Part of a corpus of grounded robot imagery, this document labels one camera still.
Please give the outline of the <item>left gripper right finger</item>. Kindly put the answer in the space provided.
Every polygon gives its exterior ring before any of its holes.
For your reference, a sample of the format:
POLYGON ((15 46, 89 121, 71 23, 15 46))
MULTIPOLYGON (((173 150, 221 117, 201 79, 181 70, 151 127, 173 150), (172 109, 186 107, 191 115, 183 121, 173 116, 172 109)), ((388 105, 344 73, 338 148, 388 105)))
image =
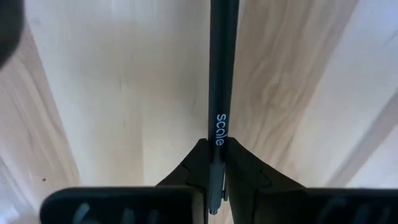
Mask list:
POLYGON ((398 224, 398 189, 310 188, 229 138, 226 187, 234 224, 398 224))

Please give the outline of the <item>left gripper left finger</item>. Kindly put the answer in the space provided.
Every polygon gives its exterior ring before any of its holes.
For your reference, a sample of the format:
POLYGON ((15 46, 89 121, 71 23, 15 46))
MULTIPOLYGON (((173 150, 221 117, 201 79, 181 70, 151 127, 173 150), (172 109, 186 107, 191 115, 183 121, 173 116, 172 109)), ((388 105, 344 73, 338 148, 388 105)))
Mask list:
POLYGON ((40 206, 41 224, 207 224, 209 148, 200 139, 150 187, 70 187, 40 206))

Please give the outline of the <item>black pen with scale print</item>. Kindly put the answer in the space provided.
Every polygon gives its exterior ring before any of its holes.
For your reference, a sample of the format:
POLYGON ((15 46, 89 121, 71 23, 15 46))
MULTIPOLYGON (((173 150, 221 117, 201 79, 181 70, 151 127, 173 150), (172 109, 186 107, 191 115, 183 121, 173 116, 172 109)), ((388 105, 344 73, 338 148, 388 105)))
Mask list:
POLYGON ((225 151, 234 75, 239 0, 210 0, 210 63, 208 142, 211 153, 209 213, 216 215, 227 201, 224 186, 225 151))

